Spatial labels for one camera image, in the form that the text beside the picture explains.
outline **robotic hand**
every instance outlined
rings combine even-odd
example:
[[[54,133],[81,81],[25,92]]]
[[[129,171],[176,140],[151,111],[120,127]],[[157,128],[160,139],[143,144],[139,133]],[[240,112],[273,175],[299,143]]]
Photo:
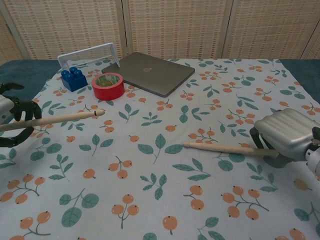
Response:
[[[33,101],[20,101],[17,97],[2,95],[5,91],[15,89],[21,90],[24,86],[8,82],[0,83],[0,124],[2,124],[12,114],[16,121],[20,121],[22,112],[25,112],[24,120],[31,120],[42,117],[41,108]],[[20,134],[11,138],[0,137],[0,147],[12,148],[23,143],[34,131],[32,126],[25,128]]]
[[[292,108],[276,111],[254,123],[251,137],[259,149],[276,149],[287,162],[307,161],[308,168],[320,176],[320,124]]]

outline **woven panel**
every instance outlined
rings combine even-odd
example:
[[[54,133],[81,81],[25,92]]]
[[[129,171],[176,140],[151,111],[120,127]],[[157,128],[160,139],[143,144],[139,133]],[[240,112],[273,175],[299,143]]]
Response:
[[[22,59],[15,40],[11,36],[3,15],[0,12],[0,65],[11,61]]]
[[[300,58],[319,10],[319,0],[239,0],[223,57]]]
[[[32,59],[113,42],[122,56],[114,0],[5,0]]]
[[[225,0],[128,0],[133,51],[159,58],[219,58]]]
[[[306,59],[320,59],[320,32],[318,33],[315,41],[312,43]]]

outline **tablecloth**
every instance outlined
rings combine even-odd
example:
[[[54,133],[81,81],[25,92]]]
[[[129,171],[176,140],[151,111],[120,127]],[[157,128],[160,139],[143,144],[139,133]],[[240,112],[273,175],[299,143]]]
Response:
[[[277,59],[170,59],[195,73],[168,98],[125,84],[113,101],[90,82],[109,60],[60,74],[34,98],[48,124],[0,154],[0,238],[12,240],[300,240],[320,237],[319,182],[305,162],[183,148],[254,147],[249,130],[276,110],[319,121],[320,106]],[[2,137],[19,131],[5,132]]]

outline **wicker room divider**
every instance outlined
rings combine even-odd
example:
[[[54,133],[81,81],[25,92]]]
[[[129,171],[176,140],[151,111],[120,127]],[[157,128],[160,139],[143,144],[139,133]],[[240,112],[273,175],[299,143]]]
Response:
[[[10,31],[6,26],[6,21],[0,12],[0,65],[11,61],[22,59],[20,51],[15,40],[11,36]]]
[[[0,16],[0,64],[108,42],[120,58],[134,51],[164,59],[320,58],[320,0],[0,0],[0,7],[20,49]]]
[[[320,0],[234,0],[222,57],[299,59],[319,19]]]
[[[4,0],[31,59],[114,42],[126,53],[121,0]]]
[[[129,52],[219,58],[231,0],[122,0]]]

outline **wooden stick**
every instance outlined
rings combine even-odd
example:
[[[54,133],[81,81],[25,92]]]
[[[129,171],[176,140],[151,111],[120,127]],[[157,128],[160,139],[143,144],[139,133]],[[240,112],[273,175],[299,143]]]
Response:
[[[228,145],[197,143],[197,142],[184,142],[183,146],[186,148],[195,148],[195,149],[216,151],[216,152],[222,152],[222,153],[271,156],[274,158],[279,155],[279,153],[274,149],[260,149],[260,148],[228,146]]]
[[[16,129],[25,129],[27,127],[36,127],[46,124],[56,124],[67,121],[74,121],[80,119],[87,119],[93,116],[102,116],[105,114],[105,110],[97,109],[95,111],[86,111],[86,112],[77,112],[60,116],[50,116],[45,118],[39,118],[28,121],[18,121],[9,124],[0,125],[0,132],[16,130]]]

